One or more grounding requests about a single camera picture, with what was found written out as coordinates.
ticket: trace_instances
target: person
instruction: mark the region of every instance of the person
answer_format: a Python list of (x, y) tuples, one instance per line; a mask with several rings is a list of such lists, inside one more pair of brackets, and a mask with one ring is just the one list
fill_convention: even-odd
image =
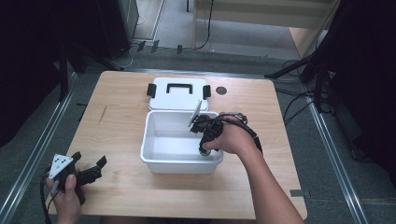
[[(304, 223), (245, 130), (224, 122), (221, 136), (204, 143), (203, 147), (206, 150), (221, 148), (225, 152), (236, 154), (241, 160), (247, 171), (257, 223)], [(74, 191), (76, 182), (76, 177), (70, 175), (66, 180), (65, 191), (59, 192), (54, 198), (58, 224), (78, 222), (81, 207)]]

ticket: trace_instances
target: wooden tabletop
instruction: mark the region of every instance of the wooden tabletop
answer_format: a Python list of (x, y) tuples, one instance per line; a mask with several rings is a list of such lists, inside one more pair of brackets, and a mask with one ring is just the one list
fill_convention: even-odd
[[(93, 91), (67, 152), (80, 151), (77, 167), (93, 167), (104, 155), (102, 177), (89, 185), (84, 215), (132, 217), (196, 217), (254, 219), (248, 176), (242, 162), (224, 153), (212, 175), (159, 175), (140, 159), (148, 84), (155, 77), (203, 78), (211, 86), (210, 111), (239, 111), (262, 142), (263, 156), (300, 215), (306, 218), (303, 197), (274, 84), (270, 80), (195, 77), (169, 74), (104, 72)], [(219, 95), (215, 89), (225, 87)], [(55, 213), (53, 206), (50, 212)]]

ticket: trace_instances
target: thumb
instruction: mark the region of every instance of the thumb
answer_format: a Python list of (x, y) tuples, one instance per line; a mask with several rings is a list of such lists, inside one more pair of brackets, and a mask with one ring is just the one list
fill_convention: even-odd
[(212, 150), (212, 149), (215, 149), (215, 148), (220, 148), (218, 138), (215, 139), (215, 140), (213, 140), (213, 141), (211, 141), (211, 142), (206, 142), (206, 143), (204, 143), (204, 144), (202, 145), (202, 147), (203, 147), (205, 150)]
[(64, 192), (66, 195), (70, 195), (75, 192), (75, 187), (77, 184), (76, 176), (69, 175), (66, 179), (66, 184), (64, 185)]

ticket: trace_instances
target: background desk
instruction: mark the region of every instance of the background desk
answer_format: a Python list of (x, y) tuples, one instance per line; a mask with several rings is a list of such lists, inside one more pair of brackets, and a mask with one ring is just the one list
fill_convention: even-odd
[[(147, 86), (155, 77), (177, 75), (104, 72), (78, 127), (68, 155), (80, 151), (82, 170), (107, 157), (103, 177), (89, 186), (84, 215), (254, 219), (248, 176), (242, 162), (224, 154), (212, 175), (155, 175), (139, 153), (149, 112)], [(269, 80), (204, 78), (212, 88), (211, 111), (240, 111), (261, 137), (263, 155), (303, 218), (303, 197), (274, 85)], [(216, 87), (227, 89), (225, 95)]]
[[(215, 0), (212, 20), (290, 27), (294, 44), (300, 56), (304, 57), (332, 21), (339, 2), (340, 0)], [(193, 48), (196, 20), (209, 19), (210, 5), (211, 0), (194, 0)]]

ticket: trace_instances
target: forearm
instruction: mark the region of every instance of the forearm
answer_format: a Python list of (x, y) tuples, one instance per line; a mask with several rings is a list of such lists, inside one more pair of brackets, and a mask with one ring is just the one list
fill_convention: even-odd
[(259, 150), (238, 155), (247, 170), (257, 223), (303, 223)]

